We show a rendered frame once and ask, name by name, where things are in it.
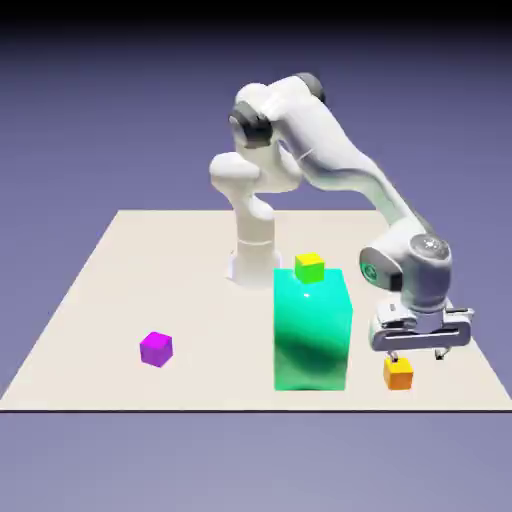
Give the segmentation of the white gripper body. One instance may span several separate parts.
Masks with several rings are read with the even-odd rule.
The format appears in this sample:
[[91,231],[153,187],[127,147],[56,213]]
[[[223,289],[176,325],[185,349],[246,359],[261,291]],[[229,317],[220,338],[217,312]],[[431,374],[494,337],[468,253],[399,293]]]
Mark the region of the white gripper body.
[[472,337],[471,322],[465,315],[449,315],[440,329],[419,333],[405,326],[382,327],[371,323],[369,342],[374,351],[393,352],[420,349],[450,349],[466,346]]

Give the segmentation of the small orange cube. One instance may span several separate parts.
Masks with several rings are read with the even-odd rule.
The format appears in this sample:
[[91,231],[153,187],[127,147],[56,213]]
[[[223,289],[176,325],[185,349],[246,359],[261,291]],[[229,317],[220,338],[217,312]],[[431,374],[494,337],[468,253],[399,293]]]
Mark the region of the small orange cube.
[[389,390],[403,391],[412,387],[414,371],[405,357],[392,359],[388,357],[384,361],[383,377]]

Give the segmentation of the small yellow-green cube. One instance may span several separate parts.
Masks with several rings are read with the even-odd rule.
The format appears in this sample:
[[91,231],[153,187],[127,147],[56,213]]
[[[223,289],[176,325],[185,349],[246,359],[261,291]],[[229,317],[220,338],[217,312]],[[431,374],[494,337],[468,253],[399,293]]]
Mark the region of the small yellow-green cube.
[[295,276],[303,284],[324,280],[325,261],[316,253],[303,253],[295,256]]

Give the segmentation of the small purple cube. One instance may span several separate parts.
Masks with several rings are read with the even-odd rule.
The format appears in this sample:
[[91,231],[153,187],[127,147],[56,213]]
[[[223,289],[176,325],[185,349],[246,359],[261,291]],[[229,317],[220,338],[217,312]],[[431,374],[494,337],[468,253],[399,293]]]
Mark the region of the small purple cube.
[[173,356],[172,337],[153,331],[139,344],[140,358],[145,364],[162,367]]

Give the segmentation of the large green box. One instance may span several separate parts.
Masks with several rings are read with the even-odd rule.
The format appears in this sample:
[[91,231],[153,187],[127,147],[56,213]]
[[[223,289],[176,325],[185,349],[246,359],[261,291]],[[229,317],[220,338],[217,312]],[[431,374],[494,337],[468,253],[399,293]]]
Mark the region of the large green box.
[[291,269],[274,272],[274,389],[343,391],[353,307],[340,269],[304,284]]

